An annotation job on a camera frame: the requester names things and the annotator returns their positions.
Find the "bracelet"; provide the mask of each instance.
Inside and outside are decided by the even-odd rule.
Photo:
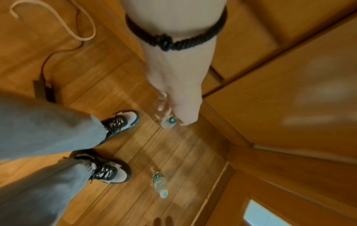
[[[152,36],[132,21],[127,14],[125,14],[125,20],[128,28],[140,39],[147,42],[151,46],[159,46],[163,51],[168,50],[185,50],[200,44],[203,44],[216,36],[224,27],[227,21],[227,8],[224,7],[223,12],[219,20],[205,33],[187,38],[181,41],[173,42],[172,37],[162,34]]]

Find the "leg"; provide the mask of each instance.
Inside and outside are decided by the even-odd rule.
[[[120,160],[104,160],[91,150],[73,152],[71,158],[1,187],[0,225],[54,226],[89,179],[123,183],[130,175]]]
[[[139,122],[136,111],[96,117],[0,91],[0,160],[90,149]]]

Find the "clear plastic bottle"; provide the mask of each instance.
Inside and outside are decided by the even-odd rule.
[[[174,127],[177,123],[177,120],[172,116],[164,116],[160,121],[160,126],[164,129],[170,129]]]
[[[161,172],[156,172],[152,177],[155,191],[160,194],[161,198],[166,198],[168,195],[167,182],[164,175]]]

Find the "sneaker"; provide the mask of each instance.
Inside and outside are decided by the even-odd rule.
[[[111,137],[119,134],[122,131],[132,129],[139,123],[139,121],[140,115],[137,111],[118,111],[110,118],[102,121],[103,126],[107,130],[107,136],[100,144],[108,141]]]
[[[90,180],[100,180],[108,184],[121,184],[127,182],[131,177],[131,169],[124,161],[106,160],[92,149],[72,152],[69,157],[91,161],[90,166],[93,173],[89,178]]]

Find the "wooden floor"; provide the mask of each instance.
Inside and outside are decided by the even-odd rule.
[[[11,0],[0,3],[0,88],[34,96],[32,80],[45,57],[78,45],[45,9],[30,4],[8,13]],[[75,9],[66,0],[47,0],[74,27]],[[81,31],[90,26],[81,17]],[[157,125],[155,90],[144,79],[144,63],[100,23],[97,36],[80,50],[52,58],[45,75],[55,85],[60,104],[91,113],[100,120],[121,109],[135,109],[141,123],[100,146],[103,155],[129,163],[133,175],[125,184],[88,184],[71,202],[60,226],[151,226],[171,216],[175,226],[190,225],[225,161],[228,142],[204,118],[188,127],[164,130]],[[55,164],[62,156],[42,156],[0,163],[0,186]],[[152,175],[161,170],[169,195],[154,192]]]

